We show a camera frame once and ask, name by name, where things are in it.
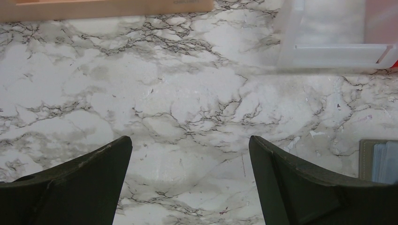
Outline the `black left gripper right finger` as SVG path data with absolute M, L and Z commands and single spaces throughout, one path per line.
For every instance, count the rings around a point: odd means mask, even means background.
M 395 225 L 398 187 L 342 175 L 292 155 L 259 136 L 249 141 L 268 225 Z

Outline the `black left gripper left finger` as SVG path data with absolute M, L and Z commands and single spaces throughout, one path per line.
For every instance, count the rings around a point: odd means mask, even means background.
M 110 225 L 132 154 L 122 136 L 55 167 L 0 184 L 3 225 Z

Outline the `grey metal card holder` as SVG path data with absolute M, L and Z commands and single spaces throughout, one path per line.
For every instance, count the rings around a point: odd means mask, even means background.
M 397 184 L 398 141 L 360 140 L 359 178 L 383 184 Z

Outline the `white plastic bin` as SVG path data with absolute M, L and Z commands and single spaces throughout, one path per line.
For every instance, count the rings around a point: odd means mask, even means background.
M 285 0 L 273 24 L 278 68 L 378 69 L 365 45 L 366 0 Z

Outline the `peach plastic desk organizer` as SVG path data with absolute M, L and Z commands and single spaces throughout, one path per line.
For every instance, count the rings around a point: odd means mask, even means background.
M 1 22 L 209 12 L 212 0 L 2 0 Z

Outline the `red plastic bin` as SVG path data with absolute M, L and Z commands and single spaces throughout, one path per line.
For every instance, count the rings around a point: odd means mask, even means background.
M 364 42 L 374 68 L 398 66 L 398 0 L 367 0 Z

